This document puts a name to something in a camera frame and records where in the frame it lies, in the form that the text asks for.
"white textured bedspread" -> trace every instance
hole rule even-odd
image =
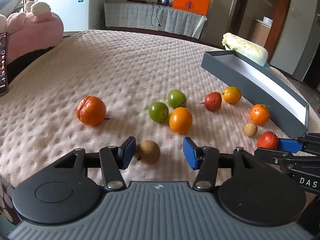
[[[122,171],[131,180],[187,180],[197,174],[188,167],[182,140],[189,136],[199,146],[210,145],[223,153],[243,146],[253,153],[256,140],[265,130],[287,136],[273,122],[259,127],[258,135],[243,133],[252,104],[242,98],[237,105],[222,102],[212,113],[200,105],[204,96],[221,92],[227,85],[201,68],[205,51],[216,50],[188,41],[140,33],[85,31],[64,39],[56,48],[35,60],[0,97],[0,174],[17,186],[20,182],[74,148],[97,152],[107,145],[121,145],[128,136],[137,144],[152,140],[159,144],[161,157],[154,164],[133,158]],[[294,86],[277,70],[274,75]],[[167,94],[179,89],[188,97],[193,115],[185,135],[148,116],[153,101],[166,102]],[[96,127],[82,124],[74,113],[87,95],[101,98],[108,121]],[[309,132],[320,132],[320,120],[310,109]],[[102,183],[98,169],[89,175]],[[227,170],[218,183],[229,177]]]

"decorative tablecloth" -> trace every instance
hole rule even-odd
[[[206,16],[168,6],[109,2],[104,4],[106,27],[141,28],[199,38]]]

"phone screen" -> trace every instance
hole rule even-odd
[[[0,96],[8,91],[6,69],[7,33],[0,33]]]

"green tomato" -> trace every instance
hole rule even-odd
[[[163,122],[168,118],[169,109],[163,102],[155,102],[149,106],[149,116],[155,122]]]
[[[187,107],[187,98],[181,91],[171,90],[168,94],[168,104],[173,109]]]

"floor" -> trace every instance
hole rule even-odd
[[[295,79],[291,79],[288,77],[287,79],[289,79],[290,82],[299,90],[299,92],[304,96],[304,98],[307,100],[310,106],[316,111],[316,113],[320,117],[320,114],[318,113],[318,108],[320,107],[320,95],[303,82],[299,82]]]

